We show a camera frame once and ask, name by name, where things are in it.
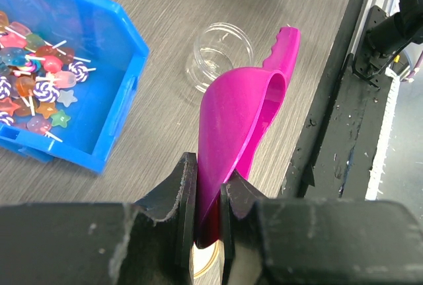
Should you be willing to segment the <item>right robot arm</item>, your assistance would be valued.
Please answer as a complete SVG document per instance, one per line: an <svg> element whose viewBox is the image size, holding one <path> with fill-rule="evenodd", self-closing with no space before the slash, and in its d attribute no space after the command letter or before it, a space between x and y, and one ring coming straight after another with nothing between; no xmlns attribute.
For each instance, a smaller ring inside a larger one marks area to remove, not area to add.
<svg viewBox="0 0 423 285"><path fill-rule="evenodd" d="M391 16L374 5L367 15L352 70L378 88L379 75L411 43L422 43L422 0L399 0L399 11Z"/></svg>

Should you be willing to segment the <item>blue plastic bin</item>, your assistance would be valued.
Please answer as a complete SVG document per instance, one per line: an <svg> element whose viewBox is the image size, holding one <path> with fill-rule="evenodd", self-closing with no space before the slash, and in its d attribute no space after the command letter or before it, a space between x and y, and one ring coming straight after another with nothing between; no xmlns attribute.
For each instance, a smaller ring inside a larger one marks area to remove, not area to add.
<svg viewBox="0 0 423 285"><path fill-rule="evenodd" d="M66 40L75 55L90 60L77 102L65 108L59 141L1 123L1 147L48 162L64 159L102 172L132 105L149 50L121 6L111 0L1 0L1 12L51 44Z"/></svg>

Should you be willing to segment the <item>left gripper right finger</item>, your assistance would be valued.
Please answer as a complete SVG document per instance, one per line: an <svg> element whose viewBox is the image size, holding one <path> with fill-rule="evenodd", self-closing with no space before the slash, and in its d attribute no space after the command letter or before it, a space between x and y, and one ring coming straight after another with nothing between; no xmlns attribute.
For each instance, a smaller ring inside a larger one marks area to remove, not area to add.
<svg viewBox="0 0 423 285"><path fill-rule="evenodd" d="M223 284L421 284L422 228L398 202L267 198L221 186Z"/></svg>

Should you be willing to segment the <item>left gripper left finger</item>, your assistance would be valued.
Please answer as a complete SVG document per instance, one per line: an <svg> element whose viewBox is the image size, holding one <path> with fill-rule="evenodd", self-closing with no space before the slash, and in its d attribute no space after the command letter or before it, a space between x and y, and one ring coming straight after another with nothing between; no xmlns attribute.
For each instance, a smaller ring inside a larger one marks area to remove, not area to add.
<svg viewBox="0 0 423 285"><path fill-rule="evenodd" d="M134 203L1 207L2 284L192 284L198 164Z"/></svg>

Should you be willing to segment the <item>purple plastic scoop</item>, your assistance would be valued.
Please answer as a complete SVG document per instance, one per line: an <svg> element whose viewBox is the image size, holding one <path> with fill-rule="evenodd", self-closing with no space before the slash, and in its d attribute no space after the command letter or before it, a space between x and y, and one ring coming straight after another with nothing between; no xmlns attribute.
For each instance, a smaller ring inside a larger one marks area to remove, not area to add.
<svg viewBox="0 0 423 285"><path fill-rule="evenodd" d="M300 29L281 27L260 66L231 69L206 90L200 105L194 240L219 238L220 186L233 173L248 179L254 154L284 102L301 43Z"/></svg>

